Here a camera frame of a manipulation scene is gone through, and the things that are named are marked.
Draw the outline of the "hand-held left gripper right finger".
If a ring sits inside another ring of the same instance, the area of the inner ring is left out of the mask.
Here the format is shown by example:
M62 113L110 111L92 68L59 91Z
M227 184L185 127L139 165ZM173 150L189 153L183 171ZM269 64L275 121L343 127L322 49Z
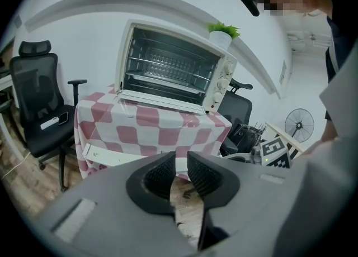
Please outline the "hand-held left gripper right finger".
M237 194L240 182L230 170L193 151L188 152L187 168L190 181L204 204L197 245L197 249L203 251L229 237L214 225L209 210L226 206Z

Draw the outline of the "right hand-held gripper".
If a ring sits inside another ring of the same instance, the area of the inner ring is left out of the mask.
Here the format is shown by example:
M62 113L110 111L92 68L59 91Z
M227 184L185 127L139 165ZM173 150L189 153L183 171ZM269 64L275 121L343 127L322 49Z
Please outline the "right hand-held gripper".
M303 152L304 150L298 149L281 137L276 137L255 146L250 153L236 153L225 158L242 163L289 169L292 167L293 159Z

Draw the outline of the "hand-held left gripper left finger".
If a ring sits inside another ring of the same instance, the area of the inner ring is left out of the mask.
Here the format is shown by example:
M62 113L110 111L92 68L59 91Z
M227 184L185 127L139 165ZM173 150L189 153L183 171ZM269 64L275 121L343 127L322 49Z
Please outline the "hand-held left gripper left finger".
M174 217L175 210L170 203L170 194L175 177L174 151L148 156L128 177L126 192L146 213Z

